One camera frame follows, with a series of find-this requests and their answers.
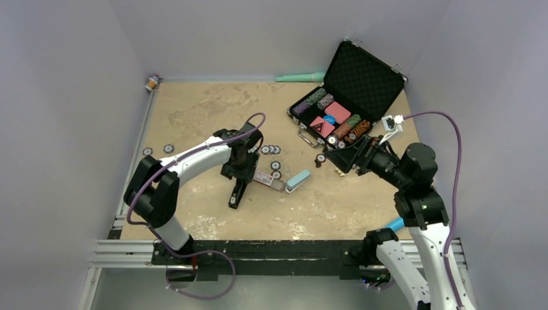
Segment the black stapler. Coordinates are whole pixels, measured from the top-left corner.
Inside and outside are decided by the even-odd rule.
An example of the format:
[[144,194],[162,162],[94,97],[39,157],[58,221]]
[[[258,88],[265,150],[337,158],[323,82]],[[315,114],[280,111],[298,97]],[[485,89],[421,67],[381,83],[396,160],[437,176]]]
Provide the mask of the black stapler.
[[248,183],[245,180],[236,180],[235,186],[228,202],[228,206],[230,208],[238,209],[247,186]]

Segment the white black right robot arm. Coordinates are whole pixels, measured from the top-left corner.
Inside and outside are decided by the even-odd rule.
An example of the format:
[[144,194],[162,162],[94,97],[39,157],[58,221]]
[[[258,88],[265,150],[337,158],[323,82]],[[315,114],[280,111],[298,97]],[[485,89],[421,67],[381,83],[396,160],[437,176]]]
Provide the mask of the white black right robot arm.
[[390,228],[368,231],[362,255],[382,263],[402,290],[411,309],[474,309],[450,247],[452,236],[447,210],[433,185],[436,154],[423,143],[412,143],[401,157],[379,138],[363,136],[325,157],[344,170],[357,167],[361,176],[371,172],[396,188],[395,209],[413,238],[422,269],[409,259]]

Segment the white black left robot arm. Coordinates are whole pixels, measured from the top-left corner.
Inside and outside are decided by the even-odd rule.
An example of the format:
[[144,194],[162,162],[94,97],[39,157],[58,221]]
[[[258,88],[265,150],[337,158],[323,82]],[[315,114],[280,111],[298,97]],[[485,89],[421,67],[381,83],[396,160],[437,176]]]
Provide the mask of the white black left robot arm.
[[236,180],[227,204],[237,209],[254,177],[260,157],[256,146],[262,140],[258,127],[246,122],[238,130],[218,130],[203,143],[175,156],[157,160],[146,155],[132,175],[123,200],[165,242],[168,257],[176,264],[185,264],[193,255],[193,237],[175,216],[180,187],[219,166],[223,177]]

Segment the light blue stapler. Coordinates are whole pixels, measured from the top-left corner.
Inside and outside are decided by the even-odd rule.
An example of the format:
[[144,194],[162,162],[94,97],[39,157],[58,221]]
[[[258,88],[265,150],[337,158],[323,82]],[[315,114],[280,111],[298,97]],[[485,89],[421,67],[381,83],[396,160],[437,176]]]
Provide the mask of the light blue stapler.
[[305,183],[311,177],[311,172],[308,169],[301,171],[300,173],[291,177],[285,186],[285,191],[291,194],[294,190],[298,189],[303,183]]

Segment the cream chess piece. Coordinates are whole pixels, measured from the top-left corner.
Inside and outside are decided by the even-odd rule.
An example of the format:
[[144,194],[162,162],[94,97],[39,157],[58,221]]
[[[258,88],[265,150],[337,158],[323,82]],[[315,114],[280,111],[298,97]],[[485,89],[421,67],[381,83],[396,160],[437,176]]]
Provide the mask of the cream chess piece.
[[336,172],[339,174],[339,176],[341,176],[341,177],[343,177],[343,176],[346,175],[346,174],[345,174],[342,170],[340,170],[340,169],[336,169],[335,171],[336,171]]

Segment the poker chip row right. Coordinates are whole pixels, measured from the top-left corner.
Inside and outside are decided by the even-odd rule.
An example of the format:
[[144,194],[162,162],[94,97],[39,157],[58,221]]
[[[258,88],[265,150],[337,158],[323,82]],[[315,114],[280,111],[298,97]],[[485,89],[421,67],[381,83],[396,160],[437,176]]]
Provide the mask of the poker chip row right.
[[263,155],[279,154],[281,152],[281,148],[277,145],[264,145],[261,147],[260,151]]

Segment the poker chip above box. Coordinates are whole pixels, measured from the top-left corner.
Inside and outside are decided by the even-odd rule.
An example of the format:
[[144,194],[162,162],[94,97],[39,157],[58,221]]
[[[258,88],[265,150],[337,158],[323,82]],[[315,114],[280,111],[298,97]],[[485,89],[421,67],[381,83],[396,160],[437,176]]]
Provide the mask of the poker chip above box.
[[279,171],[281,168],[281,163],[279,161],[272,161],[270,167],[273,171]]

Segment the poker chip near box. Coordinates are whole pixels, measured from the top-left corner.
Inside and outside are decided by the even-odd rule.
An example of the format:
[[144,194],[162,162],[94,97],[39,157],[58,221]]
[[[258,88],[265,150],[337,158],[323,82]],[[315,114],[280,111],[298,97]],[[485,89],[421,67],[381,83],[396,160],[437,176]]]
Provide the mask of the poker chip near box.
[[275,178],[275,179],[281,179],[282,177],[282,173],[279,171],[279,170],[274,170],[271,175]]

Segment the blue dealer button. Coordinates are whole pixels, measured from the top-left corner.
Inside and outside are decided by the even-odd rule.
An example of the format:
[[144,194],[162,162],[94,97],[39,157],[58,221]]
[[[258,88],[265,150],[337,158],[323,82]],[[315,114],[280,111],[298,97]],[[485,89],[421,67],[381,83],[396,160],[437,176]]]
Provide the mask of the blue dealer button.
[[326,122],[326,123],[329,123],[330,125],[335,125],[336,124],[336,120],[333,116],[331,115],[325,115],[323,117],[323,120]]

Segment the pink card deck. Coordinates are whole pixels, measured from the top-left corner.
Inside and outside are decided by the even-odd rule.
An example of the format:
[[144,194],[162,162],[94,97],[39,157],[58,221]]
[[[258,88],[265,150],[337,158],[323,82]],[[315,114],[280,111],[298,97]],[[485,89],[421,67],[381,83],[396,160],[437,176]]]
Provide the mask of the pink card deck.
[[352,113],[344,108],[341,104],[339,104],[336,101],[333,101],[331,104],[329,104],[324,109],[326,115],[331,116],[336,123],[342,124],[344,123],[351,115]]

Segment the black poker chip case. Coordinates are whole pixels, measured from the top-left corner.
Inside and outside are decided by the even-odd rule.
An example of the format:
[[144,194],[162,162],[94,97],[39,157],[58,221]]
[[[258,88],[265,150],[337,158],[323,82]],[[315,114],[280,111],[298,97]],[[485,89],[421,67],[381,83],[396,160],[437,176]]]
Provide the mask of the black poker chip case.
[[334,115],[326,112],[326,107],[319,107],[316,101],[310,101],[310,98],[321,99],[332,95],[334,102],[351,116],[358,115],[373,127],[386,114],[407,83],[408,78],[398,70],[357,43],[344,39],[339,43],[321,85],[292,104],[287,114],[300,130],[314,137],[308,143],[310,146],[316,148],[325,145],[332,149],[336,146],[328,142],[332,132],[323,135],[312,123],[316,119],[323,120],[327,115]]

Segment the blue pen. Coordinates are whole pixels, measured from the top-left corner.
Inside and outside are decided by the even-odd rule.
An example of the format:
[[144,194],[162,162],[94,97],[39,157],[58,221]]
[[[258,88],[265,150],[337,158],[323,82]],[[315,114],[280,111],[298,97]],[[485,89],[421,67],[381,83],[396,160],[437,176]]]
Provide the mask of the blue pen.
[[386,224],[386,228],[393,230],[395,233],[400,231],[404,227],[405,227],[405,223],[401,217],[398,217],[392,220],[390,223]]

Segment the mint green tube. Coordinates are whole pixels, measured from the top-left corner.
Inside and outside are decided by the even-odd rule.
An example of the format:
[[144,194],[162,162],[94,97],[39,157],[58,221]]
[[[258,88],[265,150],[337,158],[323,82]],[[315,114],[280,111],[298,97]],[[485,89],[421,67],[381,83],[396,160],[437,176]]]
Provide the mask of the mint green tube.
[[323,81],[325,72],[315,72],[310,74],[291,74],[276,77],[275,81],[279,83],[319,83]]

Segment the aluminium frame rail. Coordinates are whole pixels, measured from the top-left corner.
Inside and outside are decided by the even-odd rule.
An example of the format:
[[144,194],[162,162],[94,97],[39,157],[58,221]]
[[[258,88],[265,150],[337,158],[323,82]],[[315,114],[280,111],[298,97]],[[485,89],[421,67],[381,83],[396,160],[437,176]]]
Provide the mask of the aluminium frame rail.
[[[421,259],[413,240],[400,241],[405,253],[417,267],[422,269]],[[164,266],[153,265],[151,257],[153,254],[153,245],[160,243],[152,240],[100,240],[96,244],[92,263],[87,274],[87,284],[83,290],[79,308],[92,309],[96,299],[97,290],[100,286],[100,276],[105,270],[122,270],[122,269],[152,269],[162,270],[166,272],[187,272],[181,269],[168,269]],[[463,279],[463,283],[467,289],[470,299],[474,301],[474,297],[469,286],[469,276],[467,272],[467,262],[460,241],[453,241],[450,244],[458,263],[459,271]]]

